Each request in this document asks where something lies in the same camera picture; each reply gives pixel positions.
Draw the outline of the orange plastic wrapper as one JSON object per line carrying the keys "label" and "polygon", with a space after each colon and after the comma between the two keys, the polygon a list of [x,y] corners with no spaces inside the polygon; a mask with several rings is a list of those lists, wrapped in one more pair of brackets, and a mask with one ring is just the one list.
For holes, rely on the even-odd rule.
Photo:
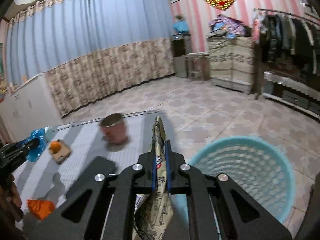
{"label": "orange plastic wrapper", "polygon": [[28,199],[27,207],[29,212],[38,220],[46,219],[55,210],[54,203],[49,200]]}

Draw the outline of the beige printed snack wrapper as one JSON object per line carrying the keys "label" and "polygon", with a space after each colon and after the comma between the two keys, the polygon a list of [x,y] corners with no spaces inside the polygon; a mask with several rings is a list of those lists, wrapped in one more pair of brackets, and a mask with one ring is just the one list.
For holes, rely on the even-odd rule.
{"label": "beige printed snack wrapper", "polygon": [[164,153],[167,136],[160,116],[155,118],[152,131],[148,152],[155,156],[155,188],[152,194],[137,194],[132,239],[163,239],[174,214],[167,190]]}

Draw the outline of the blue plastic bag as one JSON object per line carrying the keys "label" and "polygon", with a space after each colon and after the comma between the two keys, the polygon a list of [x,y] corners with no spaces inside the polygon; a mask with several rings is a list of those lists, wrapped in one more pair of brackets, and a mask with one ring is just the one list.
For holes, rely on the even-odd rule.
{"label": "blue plastic bag", "polygon": [[44,128],[33,130],[29,137],[20,141],[18,147],[25,148],[26,159],[29,162],[36,162],[42,152],[46,149],[46,131]]}

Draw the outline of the teal tissue box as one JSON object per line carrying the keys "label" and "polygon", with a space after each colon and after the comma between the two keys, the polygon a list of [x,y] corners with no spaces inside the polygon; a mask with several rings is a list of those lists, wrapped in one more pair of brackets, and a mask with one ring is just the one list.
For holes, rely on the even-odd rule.
{"label": "teal tissue box", "polygon": [[57,131],[56,131],[56,126],[48,126],[44,128],[44,137],[46,139],[47,142],[50,142],[53,140],[53,138],[55,137]]}

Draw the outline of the orange fruit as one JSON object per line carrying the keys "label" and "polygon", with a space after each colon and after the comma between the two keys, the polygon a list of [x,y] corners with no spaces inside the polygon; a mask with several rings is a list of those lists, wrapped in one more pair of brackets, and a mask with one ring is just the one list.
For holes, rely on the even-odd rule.
{"label": "orange fruit", "polygon": [[59,140],[52,141],[49,147],[51,154],[52,155],[57,154],[61,150],[61,147],[62,147],[61,141]]}

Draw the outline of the striped grey table cloth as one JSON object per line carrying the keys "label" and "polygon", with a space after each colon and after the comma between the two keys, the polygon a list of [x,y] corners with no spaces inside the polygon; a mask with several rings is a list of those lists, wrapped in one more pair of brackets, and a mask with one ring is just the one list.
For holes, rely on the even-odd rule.
{"label": "striped grey table cloth", "polygon": [[71,155],[58,165],[49,151],[44,150],[36,162],[26,161],[14,172],[24,213],[22,221],[16,223],[17,228],[22,230],[25,236],[29,236],[39,221],[29,213],[27,200],[50,200],[59,207],[65,201],[68,189],[95,157],[101,156],[115,162],[117,173],[137,163],[139,155],[147,152],[150,147],[152,127],[157,116],[163,121],[172,150],[178,152],[175,125],[162,111],[126,116],[129,139],[123,145],[108,145],[97,121],[57,126],[52,138],[62,139],[71,148]]}

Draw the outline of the white low cabinet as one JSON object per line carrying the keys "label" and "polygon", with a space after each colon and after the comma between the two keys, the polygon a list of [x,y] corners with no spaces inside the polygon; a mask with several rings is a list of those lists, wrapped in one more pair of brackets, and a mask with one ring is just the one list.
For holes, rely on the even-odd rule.
{"label": "white low cabinet", "polygon": [[13,141],[25,139],[35,129],[62,124],[44,74],[34,76],[5,97],[1,117]]}

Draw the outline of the black rectangular case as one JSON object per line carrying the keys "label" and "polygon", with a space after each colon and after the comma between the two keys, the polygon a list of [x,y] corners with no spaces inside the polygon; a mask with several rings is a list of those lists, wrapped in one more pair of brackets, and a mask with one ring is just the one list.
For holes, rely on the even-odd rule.
{"label": "black rectangular case", "polygon": [[69,199],[73,194],[77,193],[87,183],[96,181],[96,177],[100,175],[105,178],[109,174],[116,173],[116,163],[104,157],[95,157],[80,173],[77,180],[72,184],[66,193],[66,199]]}

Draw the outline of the pink enamel mug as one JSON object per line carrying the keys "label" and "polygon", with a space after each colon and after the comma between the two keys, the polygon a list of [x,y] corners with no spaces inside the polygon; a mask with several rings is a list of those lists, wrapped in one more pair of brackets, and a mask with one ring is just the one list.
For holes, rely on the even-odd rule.
{"label": "pink enamel mug", "polygon": [[128,140],[126,123],[121,113],[113,113],[101,120],[100,130],[109,144],[120,145]]}

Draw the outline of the blue and floral curtain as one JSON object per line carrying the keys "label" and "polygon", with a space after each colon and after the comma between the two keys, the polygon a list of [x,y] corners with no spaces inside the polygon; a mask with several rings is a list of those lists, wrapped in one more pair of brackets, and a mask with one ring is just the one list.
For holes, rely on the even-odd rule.
{"label": "blue and floral curtain", "polygon": [[40,0],[10,21],[7,81],[44,73],[61,116],[174,74],[168,0]]}

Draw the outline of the cloth covered cabinet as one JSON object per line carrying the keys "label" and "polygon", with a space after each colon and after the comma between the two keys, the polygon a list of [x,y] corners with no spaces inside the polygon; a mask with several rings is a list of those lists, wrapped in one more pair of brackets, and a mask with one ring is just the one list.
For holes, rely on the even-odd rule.
{"label": "cloth covered cabinet", "polygon": [[254,42],[250,37],[207,38],[210,79],[214,85],[250,94],[254,86]]}

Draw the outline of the small white stool table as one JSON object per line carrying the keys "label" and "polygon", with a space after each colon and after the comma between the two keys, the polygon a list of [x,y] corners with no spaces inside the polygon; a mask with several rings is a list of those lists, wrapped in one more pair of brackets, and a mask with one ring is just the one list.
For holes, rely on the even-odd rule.
{"label": "small white stool table", "polygon": [[184,56],[189,79],[208,81],[210,79],[209,53],[189,53]]}

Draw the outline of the clothes rack with garments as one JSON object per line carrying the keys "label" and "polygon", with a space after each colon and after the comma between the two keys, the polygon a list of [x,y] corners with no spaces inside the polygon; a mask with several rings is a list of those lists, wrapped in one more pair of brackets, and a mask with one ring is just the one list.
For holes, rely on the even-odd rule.
{"label": "clothes rack with garments", "polygon": [[279,10],[253,12],[260,62],[306,82],[319,78],[319,22]]}

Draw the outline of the grey water dispenser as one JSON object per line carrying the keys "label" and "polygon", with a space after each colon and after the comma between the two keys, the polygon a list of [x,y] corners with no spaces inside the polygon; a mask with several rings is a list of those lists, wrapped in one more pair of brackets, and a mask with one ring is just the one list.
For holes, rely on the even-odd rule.
{"label": "grey water dispenser", "polygon": [[185,55],[192,53],[191,35],[189,33],[175,34],[170,37],[171,50],[177,77],[188,77],[188,63]]}

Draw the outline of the pile of clothes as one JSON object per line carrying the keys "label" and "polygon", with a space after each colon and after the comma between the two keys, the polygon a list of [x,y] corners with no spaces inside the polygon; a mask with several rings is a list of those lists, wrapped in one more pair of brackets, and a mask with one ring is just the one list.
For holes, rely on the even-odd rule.
{"label": "pile of clothes", "polygon": [[236,37],[251,37],[251,28],[244,22],[232,17],[219,14],[217,18],[209,22],[209,28],[212,33],[223,31],[228,39]]}

